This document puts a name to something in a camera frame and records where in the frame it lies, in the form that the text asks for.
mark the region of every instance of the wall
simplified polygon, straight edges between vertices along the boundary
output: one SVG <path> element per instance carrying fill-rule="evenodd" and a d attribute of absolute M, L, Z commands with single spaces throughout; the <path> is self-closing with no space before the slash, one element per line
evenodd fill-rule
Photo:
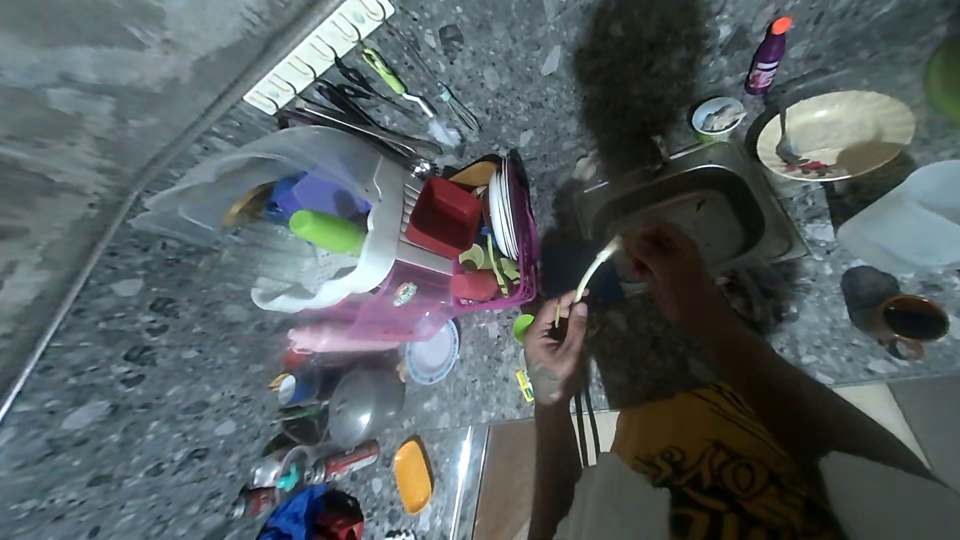
<path fill-rule="evenodd" d="M 0 394 L 141 169 L 306 4 L 0 3 Z"/>

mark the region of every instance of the brown mug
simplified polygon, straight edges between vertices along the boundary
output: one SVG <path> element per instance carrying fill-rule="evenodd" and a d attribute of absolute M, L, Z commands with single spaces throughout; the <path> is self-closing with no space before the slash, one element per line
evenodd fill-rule
<path fill-rule="evenodd" d="M 903 344 L 904 356 L 919 359 L 924 357 L 924 343 L 947 335 L 949 321 L 947 313 L 926 298 L 899 294 L 877 307 L 870 334 L 898 353 Z"/>

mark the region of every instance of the small yogurt cup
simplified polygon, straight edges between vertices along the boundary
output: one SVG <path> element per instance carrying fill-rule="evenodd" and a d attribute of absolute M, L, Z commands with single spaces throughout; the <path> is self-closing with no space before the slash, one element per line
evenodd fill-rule
<path fill-rule="evenodd" d="M 727 129 L 720 132 L 708 132 L 704 131 L 703 125 L 704 121 L 707 120 L 707 116 L 714 112 L 717 112 L 726 105 L 733 105 L 736 109 L 740 111 L 746 110 L 743 107 L 743 104 L 731 97 L 715 97 L 713 99 L 706 100 L 693 112 L 693 117 L 690 118 L 690 124 L 693 125 L 693 129 L 697 132 L 697 139 L 701 142 L 711 142 L 713 140 L 727 140 L 730 138 L 730 135 L 733 133 L 733 130 L 740 125 L 740 122 L 743 122 L 744 117 L 740 117 L 736 122 L 733 122 Z"/>

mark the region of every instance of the fork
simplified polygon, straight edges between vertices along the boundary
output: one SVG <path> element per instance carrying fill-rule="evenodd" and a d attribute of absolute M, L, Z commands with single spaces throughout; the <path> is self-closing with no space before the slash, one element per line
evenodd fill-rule
<path fill-rule="evenodd" d="M 780 113 L 780 142 L 777 143 L 777 156 L 788 165 L 803 165 L 809 160 L 805 160 L 793 151 L 790 145 L 790 138 L 786 134 L 786 107 L 783 105 L 783 96 L 777 100 L 777 109 Z"/>

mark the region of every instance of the white plate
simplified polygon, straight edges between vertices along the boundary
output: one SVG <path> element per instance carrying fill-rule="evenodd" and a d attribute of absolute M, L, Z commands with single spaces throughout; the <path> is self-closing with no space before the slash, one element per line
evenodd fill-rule
<path fill-rule="evenodd" d="M 503 231 L 500 229 L 502 221 L 500 220 L 500 173 L 497 172 L 490 179 L 490 189 L 488 189 L 487 201 L 490 203 L 490 226 L 493 229 L 493 240 L 496 247 L 503 253 L 507 253 L 506 239 Z"/>
<path fill-rule="evenodd" d="M 493 179 L 490 193 L 490 218 L 493 223 L 493 238 L 496 240 L 496 247 L 500 249 L 503 255 L 512 257 L 512 245 L 510 243 L 510 228 L 505 215 L 503 205 L 503 175 L 499 172 Z"/>
<path fill-rule="evenodd" d="M 518 260 L 520 255 L 520 250 L 516 246 L 516 224 L 514 223 L 514 197 L 513 190 L 511 189 L 510 176 L 507 171 L 507 159 L 503 160 L 503 173 L 500 181 L 501 189 L 503 190 L 503 218 L 507 222 L 507 244 L 510 246 L 510 258 L 513 260 Z"/>
<path fill-rule="evenodd" d="M 460 353 L 460 334 L 453 321 L 446 321 L 430 339 L 410 341 L 405 348 L 407 373 L 419 384 L 435 384 L 450 373 Z"/>
<path fill-rule="evenodd" d="M 812 182 L 843 180 L 892 160 L 913 140 L 917 120 L 902 102 L 877 92 L 850 90 L 805 99 L 787 109 L 793 151 L 808 160 L 838 165 L 826 172 L 804 172 L 777 156 L 780 116 L 760 132 L 756 154 L 786 178 Z"/>

